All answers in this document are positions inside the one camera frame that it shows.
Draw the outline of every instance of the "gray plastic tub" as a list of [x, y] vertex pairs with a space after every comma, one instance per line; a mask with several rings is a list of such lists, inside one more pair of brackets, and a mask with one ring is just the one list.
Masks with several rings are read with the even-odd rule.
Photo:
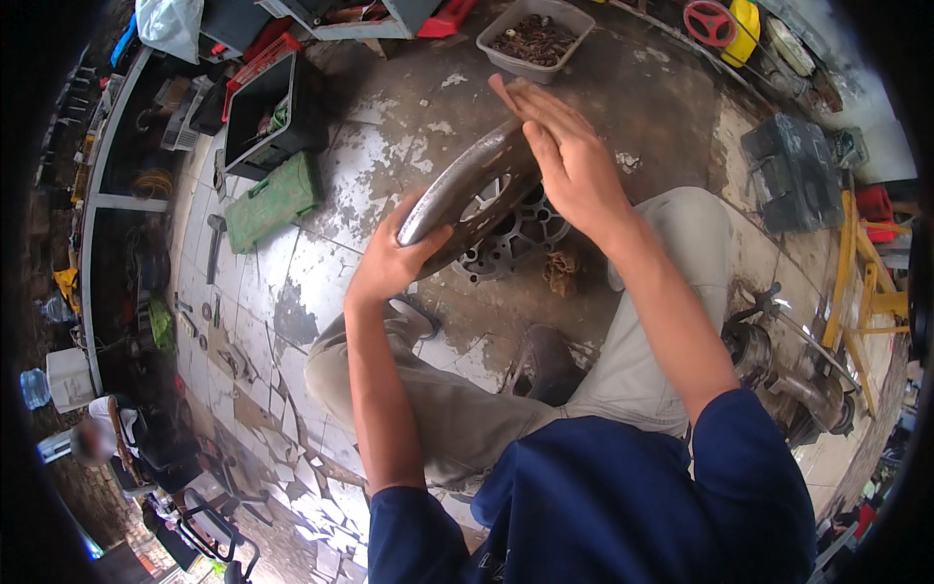
[[[572, 33], [577, 35], [577, 40], [568, 48], [568, 52], [564, 53], [564, 56], [561, 57], [557, 64], [544, 67], [510, 57], [489, 47], [499, 33], [513, 28], [530, 14], [550, 16], [555, 22], [568, 27]], [[593, 29], [595, 24], [596, 22], [586, 12], [561, 0], [516, 0], [512, 6], [500, 15], [500, 18], [493, 21], [485, 31], [477, 36], [476, 46], [485, 52], [489, 57], [489, 61], [496, 66], [510, 73], [531, 79], [536, 83], [548, 84], [567, 64], [568, 59], [580, 47], [584, 37]]]

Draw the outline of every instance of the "navy blue t-shirt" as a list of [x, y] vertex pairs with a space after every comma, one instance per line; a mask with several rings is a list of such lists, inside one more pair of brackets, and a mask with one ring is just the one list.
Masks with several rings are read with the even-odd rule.
[[370, 582], [801, 582], [814, 510], [754, 394], [714, 399], [684, 443], [597, 417], [513, 442], [471, 505], [489, 538], [469, 556], [426, 491], [371, 504]]

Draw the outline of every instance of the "green toolbox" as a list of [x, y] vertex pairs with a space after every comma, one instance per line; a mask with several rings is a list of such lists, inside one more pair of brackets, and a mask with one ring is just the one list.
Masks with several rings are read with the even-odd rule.
[[301, 218], [321, 200], [318, 161], [304, 150], [227, 207], [227, 239], [233, 253], [246, 253], [279, 227]]

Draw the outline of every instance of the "beige pants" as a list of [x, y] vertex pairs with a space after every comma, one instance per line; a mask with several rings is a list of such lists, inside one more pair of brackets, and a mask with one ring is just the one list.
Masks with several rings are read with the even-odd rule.
[[[636, 209], [655, 230], [719, 331], [730, 278], [731, 228], [722, 204], [704, 189], [680, 187]], [[559, 418], [600, 416], [646, 432], [680, 436], [686, 431], [684, 406], [648, 346], [628, 292], [623, 292], [600, 359], [562, 407], [488, 393], [421, 361], [412, 353], [416, 334], [388, 305], [384, 325], [415, 412], [425, 477], [451, 490], [474, 491], [509, 443]], [[343, 315], [312, 346], [304, 374], [308, 391], [353, 432]]]

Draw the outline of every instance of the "red steering wheel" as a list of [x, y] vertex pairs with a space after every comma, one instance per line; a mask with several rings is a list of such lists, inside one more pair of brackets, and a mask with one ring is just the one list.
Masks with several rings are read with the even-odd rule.
[[736, 39], [733, 15], [714, 0], [693, 0], [685, 6], [685, 26], [691, 36], [711, 47], [726, 47]]

